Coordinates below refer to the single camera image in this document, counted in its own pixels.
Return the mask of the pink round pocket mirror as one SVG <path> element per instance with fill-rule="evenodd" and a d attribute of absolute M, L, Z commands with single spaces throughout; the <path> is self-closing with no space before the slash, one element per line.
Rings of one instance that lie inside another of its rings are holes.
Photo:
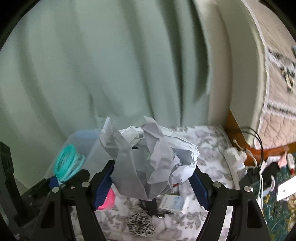
<path fill-rule="evenodd" d="M 109 189 L 109 192 L 107 193 L 106 199 L 104 203 L 97 208 L 97 210 L 109 210 L 112 209 L 112 207 L 115 204 L 115 193 L 111 189 Z"/>

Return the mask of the leopard print scrunchie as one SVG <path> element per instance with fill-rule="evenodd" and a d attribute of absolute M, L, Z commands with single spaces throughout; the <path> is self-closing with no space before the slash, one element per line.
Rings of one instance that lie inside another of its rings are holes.
<path fill-rule="evenodd" d="M 135 237 L 149 237 L 155 233 L 150 217 L 144 213 L 134 213 L 127 222 L 129 232 Z"/>

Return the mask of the white medicine box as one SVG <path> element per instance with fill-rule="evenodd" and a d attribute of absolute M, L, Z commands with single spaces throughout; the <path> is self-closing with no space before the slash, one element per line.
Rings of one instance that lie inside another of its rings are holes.
<path fill-rule="evenodd" d="M 159 209 L 185 214 L 189 202 L 189 197 L 165 194 L 159 204 Z"/>

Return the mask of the white paper ball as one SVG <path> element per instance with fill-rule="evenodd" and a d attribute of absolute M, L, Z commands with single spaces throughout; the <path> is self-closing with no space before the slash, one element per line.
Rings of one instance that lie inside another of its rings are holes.
<path fill-rule="evenodd" d="M 107 118 L 100 143 L 115 161 L 111 180 L 126 197 L 151 201 L 188 180 L 197 165 L 198 148 L 180 134 L 146 117 L 141 127 L 119 131 Z"/>

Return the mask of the clear plastic storage bin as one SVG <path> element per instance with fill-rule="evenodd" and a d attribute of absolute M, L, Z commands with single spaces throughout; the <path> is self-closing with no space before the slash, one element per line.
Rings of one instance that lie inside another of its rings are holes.
<path fill-rule="evenodd" d="M 82 168 L 89 171 L 90 179 L 92 179 L 96 173 L 101 172 L 107 162 L 111 160 L 111 157 L 100 144 L 100 133 L 101 129 L 97 128 L 93 130 L 80 130 L 70 135 L 62 148 L 57 152 L 52 164 L 46 171 L 44 178 L 54 176 L 55 161 L 62 149 L 70 144 L 75 146 L 76 151 L 79 154 L 86 157 Z"/>

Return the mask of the white power strip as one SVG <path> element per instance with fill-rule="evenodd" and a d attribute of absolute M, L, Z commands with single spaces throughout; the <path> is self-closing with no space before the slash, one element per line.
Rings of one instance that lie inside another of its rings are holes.
<path fill-rule="evenodd" d="M 247 160 L 247 155 L 244 151 L 239 151 L 235 147 L 225 149 L 222 154 L 231 173 L 234 187 L 240 190 L 239 182 L 247 174 L 247 169 L 244 164 Z"/>

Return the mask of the floral grey bed sheet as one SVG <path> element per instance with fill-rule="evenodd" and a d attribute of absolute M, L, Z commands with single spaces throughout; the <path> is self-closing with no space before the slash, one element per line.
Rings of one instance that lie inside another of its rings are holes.
<path fill-rule="evenodd" d="M 186 138 L 198 147 L 197 166 L 207 173 L 213 181 L 222 183 L 227 188 L 234 186 L 228 165 L 222 155 L 230 147 L 229 139 L 219 126 L 190 126 L 175 128 L 173 133 Z M 102 149 L 98 136 L 99 129 L 77 131 L 67 140 L 76 147 L 78 153 L 87 157 L 83 168 L 90 175 L 101 171 L 109 156 Z M 115 186 L 115 204 L 111 209 L 96 211 L 95 215 L 107 240 L 144 240 L 135 237 L 128 230 L 128 220 L 135 213 L 142 213 L 139 201 L 119 194 Z M 189 198 L 189 206 L 185 213 L 172 213 L 164 218 L 152 217 L 154 234 L 146 240 L 195 240 L 207 216 L 205 208 L 196 200 L 189 181 L 174 188 L 174 193 Z"/>

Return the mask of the black hair clip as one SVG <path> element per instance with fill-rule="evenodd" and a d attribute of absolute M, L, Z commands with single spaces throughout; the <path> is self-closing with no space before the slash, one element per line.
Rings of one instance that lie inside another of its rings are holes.
<path fill-rule="evenodd" d="M 139 206 L 150 217 L 155 216 L 157 218 L 164 218 L 166 214 L 172 214 L 172 212 L 169 211 L 159 210 L 156 199 L 153 199 L 152 201 L 139 200 Z"/>

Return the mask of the quilted beige blanket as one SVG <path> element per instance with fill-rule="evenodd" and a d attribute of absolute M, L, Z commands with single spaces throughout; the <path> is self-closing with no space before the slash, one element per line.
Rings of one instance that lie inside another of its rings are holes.
<path fill-rule="evenodd" d="M 264 47 L 264 98 L 257 132 L 263 147 L 295 142 L 295 40 L 280 18 L 260 1 L 244 1 Z"/>

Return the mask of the mint green curtain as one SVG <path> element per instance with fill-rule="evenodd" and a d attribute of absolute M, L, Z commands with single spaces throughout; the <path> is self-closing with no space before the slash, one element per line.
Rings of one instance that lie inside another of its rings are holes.
<path fill-rule="evenodd" d="M 65 140 L 99 128 L 208 121 L 208 61 L 193 1 L 40 1 L 1 50 L 1 141 L 37 183 Z"/>

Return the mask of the cream wall column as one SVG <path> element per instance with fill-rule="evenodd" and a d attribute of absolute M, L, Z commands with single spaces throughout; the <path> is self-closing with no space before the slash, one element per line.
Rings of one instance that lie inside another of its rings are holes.
<path fill-rule="evenodd" d="M 265 46 L 258 21 L 246 1 L 194 1 L 208 57 L 211 125 L 229 115 L 256 131 L 263 111 Z"/>

